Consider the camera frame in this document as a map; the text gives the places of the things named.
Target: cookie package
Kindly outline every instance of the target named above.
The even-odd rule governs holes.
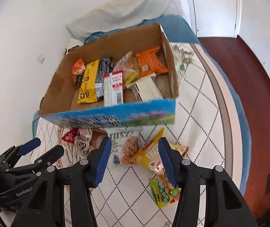
[[[179,200],[181,189],[173,188],[167,179],[149,178],[149,183],[152,196],[160,208]]]
[[[117,130],[108,135],[112,142],[113,167],[132,164],[130,159],[138,152],[140,147],[139,133],[141,128]]]
[[[152,170],[155,174],[161,176],[164,179],[165,171],[163,168],[162,161],[158,152],[158,141],[161,137],[164,137],[164,127],[154,136],[152,141],[145,145],[138,151],[130,161],[134,164],[142,165],[145,168]],[[181,146],[179,144],[170,144],[170,147],[180,152],[181,156],[184,157],[189,147]]]

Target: white door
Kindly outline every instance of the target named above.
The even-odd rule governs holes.
[[[237,0],[193,0],[193,3],[197,37],[234,37]]]

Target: snack package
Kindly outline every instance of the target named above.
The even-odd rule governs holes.
[[[156,53],[160,47],[144,51],[140,54],[136,54],[136,58],[139,64],[139,70],[141,77],[148,76],[155,72],[156,75],[167,73],[168,69],[160,62]]]
[[[82,153],[83,158],[87,158],[89,153],[94,149],[90,146],[90,141],[92,139],[91,129],[79,129],[79,136],[75,137],[74,144]]]
[[[85,63],[81,58],[72,67],[72,78],[76,88],[79,88],[81,85],[85,69]]]
[[[109,134],[112,142],[114,167],[131,164],[130,159],[139,150],[139,133],[140,128],[132,128]]]
[[[65,133],[61,139],[64,140],[65,142],[74,143],[75,137],[79,135],[80,134],[78,128],[72,128],[67,133]]]
[[[160,208],[179,200],[181,189],[174,189],[167,179],[149,178],[149,183],[152,196]]]
[[[66,49],[65,49],[66,51],[65,51],[64,55],[69,54],[70,52],[74,51],[75,49],[78,49],[80,46],[83,46],[83,45],[84,45],[83,42],[72,38],[69,41],[68,45],[66,46]]]
[[[123,70],[110,72],[104,76],[104,106],[111,107],[123,103]]]
[[[82,157],[87,158],[92,150],[99,148],[106,135],[105,130],[72,128],[64,134],[62,140],[74,143],[80,150]]]
[[[131,61],[132,51],[126,53],[114,66],[113,72],[125,69],[133,68],[133,62]]]
[[[114,66],[113,72],[123,70],[123,89],[135,80],[140,78],[140,74],[133,69],[132,51],[124,55]]]
[[[77,103],[93,103],[103,100],[103,76],[109,74],[112,70],[112,57],[95,60],[87,64],[79,88]]]
[[[130,161],[134,164],[142,165],[165,178],[165,171],[163,168],[162,161],[158,152],[158,141],[161,137],[164,137],[164,128],[154,136],[152,141],[145,145],[142,149],[135,154]],[[179,144],[170,144],[171,148],[180,152],[181,156],[184,157],[189,147],[184,147]]]

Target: cardboard box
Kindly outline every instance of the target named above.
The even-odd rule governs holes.
[[[158,58],[169,72],[156,77],[156,85],[165,99],[136,102],[132,90],[123,92],[124,104],[104,107],[104,102],[77,104],[79,89],[71,75],[72,66],[82,58],[85,64],[104,57],[120,60],[133,51],[133,65],[138,69],[135,54],[160,46]],[[123,30],[70,52],[61,61],[43,98],[39,115],[60,127],[114,127],[172,124],[175,120],[175,99],[178,79],[169,42],[158,24]]]

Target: clear plastic bag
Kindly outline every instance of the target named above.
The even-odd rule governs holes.
[[[125,54],[114,66],[113,72],[123,70],[123,89],[140,78],[140,74],[133,69],[132,51]]]

